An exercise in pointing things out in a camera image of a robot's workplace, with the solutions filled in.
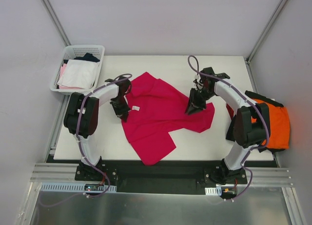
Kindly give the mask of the aluminium front rail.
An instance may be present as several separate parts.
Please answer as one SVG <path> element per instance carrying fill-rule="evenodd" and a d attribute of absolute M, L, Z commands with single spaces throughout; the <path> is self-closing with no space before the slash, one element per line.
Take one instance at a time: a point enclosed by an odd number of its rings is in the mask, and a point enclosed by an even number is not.
<path fill-rule="evenodd" d="M 30 177 L 31 182 L 73 183 L 77 164 L 37 163 Z M 287 168 L 249 167 L 247 179 L 253 175 L 251 186 L 294 187 L 295 182 Z"/>

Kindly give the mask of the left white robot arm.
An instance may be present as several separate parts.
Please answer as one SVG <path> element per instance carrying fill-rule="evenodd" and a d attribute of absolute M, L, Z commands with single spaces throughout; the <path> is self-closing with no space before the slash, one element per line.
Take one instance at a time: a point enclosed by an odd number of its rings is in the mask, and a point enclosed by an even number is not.
<path fill-rule="evenodd" d="M 125 96 L 132 89 L 131 77 L 129 73 L 121 74 L 114 79 L 107 79 L 104 85 L 87 94 L 74 92 L 70 96 L 63 124 L 75 138 L 81 154 L 76 179 L 84 177 L 97 181 L 105 177 L 95 140 L 99 108 L 108 102 L 115 115 L 126 122 L 130 107 Z"/>

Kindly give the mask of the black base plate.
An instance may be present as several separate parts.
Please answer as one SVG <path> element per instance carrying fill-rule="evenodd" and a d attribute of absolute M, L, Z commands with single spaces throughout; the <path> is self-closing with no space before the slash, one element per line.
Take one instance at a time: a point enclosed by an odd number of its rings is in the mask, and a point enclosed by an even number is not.
<path fill-rule="evenodd" d="M 48 163 L 79 164 L 78 160 L 52 160 Z M 221 164 L 219 161 L 161 161 L 146 166 L 139 160 L 102 160 L 101 169 L 118 192 L 177 195 L 203 195 L 206 187 L 215 186 L 209 174 Z M 98 183 L 81 177 L 75 182 Z"/>

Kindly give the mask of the right aluminium frame post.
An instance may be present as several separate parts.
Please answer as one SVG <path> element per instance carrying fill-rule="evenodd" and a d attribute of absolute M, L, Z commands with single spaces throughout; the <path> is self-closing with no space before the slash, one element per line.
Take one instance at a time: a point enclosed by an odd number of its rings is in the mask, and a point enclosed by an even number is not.
<path fill-rule="evenodd" d="M 280 0 L 278 2 L 276 8 L 274 9 L 274 11 L 273 11 L 272 15 L 270 16 L 268 22 L 266 23 L 265 27 L 263 28 L 263 30 L 262 30 L 260 36 L 258 37 L 255 45 L 253 46 L 251 52 L 246 57 L 246 60 L 245 60 L 246 64 L 249 65 L 251 63 L 251 61 L 253 60 L 256 53 L 260 49 L 261 45 L 264 43 L 266 37 L 270 33 L 271 29 L 273 28 L 274 24 L 276 23 L 277 19 L 279 18 L 279 16 L 281 15 L 282 11 L 284 10 L 284 8 L 286 7 L 286 5 L 289 1 L 290 0 Z"/>

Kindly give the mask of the white plastic basket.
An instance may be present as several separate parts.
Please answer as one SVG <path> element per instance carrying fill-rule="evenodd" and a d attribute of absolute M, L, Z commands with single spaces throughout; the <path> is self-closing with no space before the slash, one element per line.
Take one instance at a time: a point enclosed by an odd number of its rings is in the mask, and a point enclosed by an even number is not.
<path fill-rule="evenodd" d="M 105 48 L 102 45 L 70 45 L 64 48 L 50 90 L 64 95 L 86 93 L 98 83 Z"/>

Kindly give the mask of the dark navy cloth in basket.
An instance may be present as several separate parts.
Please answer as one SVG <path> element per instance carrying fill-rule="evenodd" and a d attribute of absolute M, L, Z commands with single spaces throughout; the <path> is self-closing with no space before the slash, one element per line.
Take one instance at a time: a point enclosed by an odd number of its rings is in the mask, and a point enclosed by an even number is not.
<path fill-rule="evenodd" d="M 95 63 L 100 62 L 100 60 L 91 53 L 86 53 L 84 56 L 75 57 L 74 59 L 80 60 L 80 61 L 90 61 L 90 62 L 95 62 Z"/>

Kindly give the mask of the magenta t shirt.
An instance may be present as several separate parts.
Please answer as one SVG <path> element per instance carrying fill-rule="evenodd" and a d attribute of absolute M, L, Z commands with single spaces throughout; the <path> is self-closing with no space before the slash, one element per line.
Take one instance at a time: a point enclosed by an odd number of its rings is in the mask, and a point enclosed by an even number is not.
<path fill-rule="evenodd" d="M 186 114 L 187 96 L 147 72 L 132 81 L 126 99 L 131 111 L 122 127 L 144 165 L 154 165 L 175 150 L 171 131 L 201 133 L 211 127 L 215 114 L 212 103 L 202 112 Z"/>

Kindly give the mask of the left aluminium frame post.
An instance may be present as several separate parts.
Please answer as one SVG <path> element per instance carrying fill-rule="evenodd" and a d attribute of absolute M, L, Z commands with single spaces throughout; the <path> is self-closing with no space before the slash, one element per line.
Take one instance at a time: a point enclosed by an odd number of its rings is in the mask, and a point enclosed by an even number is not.
<path fill-rule="evenodd" d="M 45 10 L 47 11 L 53 25 L 55 26 L 61 40 L 63 41 L 64 45 L 65 46 L 70 46 L 71 45 L 71 42 L 50 2 L 50 0 L 41 0 Z"/>

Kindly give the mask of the white cloth in basket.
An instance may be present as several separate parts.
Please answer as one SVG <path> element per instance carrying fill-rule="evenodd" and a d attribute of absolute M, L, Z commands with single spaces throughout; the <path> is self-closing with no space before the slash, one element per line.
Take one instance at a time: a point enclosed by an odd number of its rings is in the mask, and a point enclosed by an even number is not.
<path fill-rule="evenodd" d="M 57 84 L 67 87 L 90 89 L 96 79 L 99 62 L 69 60 Z"/>

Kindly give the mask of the pink cloth in basket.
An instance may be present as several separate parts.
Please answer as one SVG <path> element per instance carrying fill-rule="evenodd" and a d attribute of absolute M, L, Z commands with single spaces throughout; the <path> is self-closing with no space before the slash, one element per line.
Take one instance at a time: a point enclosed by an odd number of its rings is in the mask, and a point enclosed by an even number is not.
<path fill-rule="evenodd" d="M 62 67 L 60 68 L 60 76 L 59 76 L 59 80 L 58 81 L 60 81 L 61 77 L 63 76 L 64 71 L 66 69 L 66 66 L 67 66 L 67 64 L 64 63 L 62 65 Z M 67 86 L 62 86 L 62 85 L 58 84 L 58 89 L 81 89 L 81 88 L 79 88 L 79 87 L 67 87 Z"/>

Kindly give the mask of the aluminium frame post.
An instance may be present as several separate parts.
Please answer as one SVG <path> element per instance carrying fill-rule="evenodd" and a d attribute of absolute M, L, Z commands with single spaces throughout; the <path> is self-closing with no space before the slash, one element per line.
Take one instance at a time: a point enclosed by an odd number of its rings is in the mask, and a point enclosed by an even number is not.
<path fill-rule="evenodd" d="M 256 53 L 260 49 L 261 45 L 264 43 L 266 37 L 270 33 L 271 29 L 273 28 L 274 24 L 276 23 L 277 19 L 279 18 L 279 16 L 281 15 L 282 11 L 284 10 L 284 8 L 286 7 L 286 5 L 289 1 L 290 0 L 280 0 L 278 2 L 276 8 L 274 9 L 274 11 L 273 11 L 272 15 L 270 16 L 268 22 L 266 23 L 265 27 L 263 28 L 263 30 L 262 30 L 260 36 L 258 37 L 255 45 L 253 46 L 251 52 L 246 57 L 246 60 L 245 60 L 246 64 L 249 65 L 251 63 L 251 61 L 253 60 Z"/>
<path fill-rule="evenodd" d="M 47 11 L 53 25 L 55 26 L 61 40 L 63 41 L 64 45 L 65 46 L 70 46 L 71 45 L 71 42 L 50 2 L 50 0 L 41 0 L 45 10 Z"/>

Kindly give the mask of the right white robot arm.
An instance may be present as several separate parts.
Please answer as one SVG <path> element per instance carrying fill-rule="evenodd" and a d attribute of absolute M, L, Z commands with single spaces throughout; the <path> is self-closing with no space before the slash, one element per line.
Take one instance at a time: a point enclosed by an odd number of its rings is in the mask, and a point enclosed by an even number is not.
<path fill-rule="evenodd" d="M 206 67 L 199 76 L 194 80 L 196 87 L 190 91 L 185 112 L 191 115 L 205 110 L 206 101 L 213 96 L 221 97 L 234 112 L 234 144 L 220 166 L 209 174 L 212 182 L 229 184 L 240 175 L 250 152 L 267 143 L 270 137 L 269 107 L 242 94 L 226 73 L 216 74 L 212 67 Z"/>

